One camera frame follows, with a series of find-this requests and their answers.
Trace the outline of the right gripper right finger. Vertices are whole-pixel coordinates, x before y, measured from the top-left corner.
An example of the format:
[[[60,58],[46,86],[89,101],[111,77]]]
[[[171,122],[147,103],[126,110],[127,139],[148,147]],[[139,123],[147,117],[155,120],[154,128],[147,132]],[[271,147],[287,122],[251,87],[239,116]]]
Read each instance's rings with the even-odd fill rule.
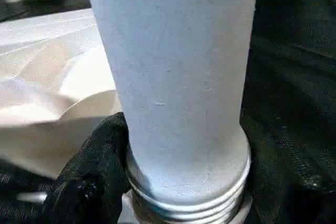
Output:
[[[317,156],[318,136],[281,119],[243,119],[251,148],[248,223],[335,223],[333,166]]]

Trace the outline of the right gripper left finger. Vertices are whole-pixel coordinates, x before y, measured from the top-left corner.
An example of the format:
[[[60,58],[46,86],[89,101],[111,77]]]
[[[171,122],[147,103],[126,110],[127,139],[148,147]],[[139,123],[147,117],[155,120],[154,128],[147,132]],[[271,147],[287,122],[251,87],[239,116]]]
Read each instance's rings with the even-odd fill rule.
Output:
[[[41,214],[42,223],[117,223],[129,131],[122,112],[103,120],[57,177]]]

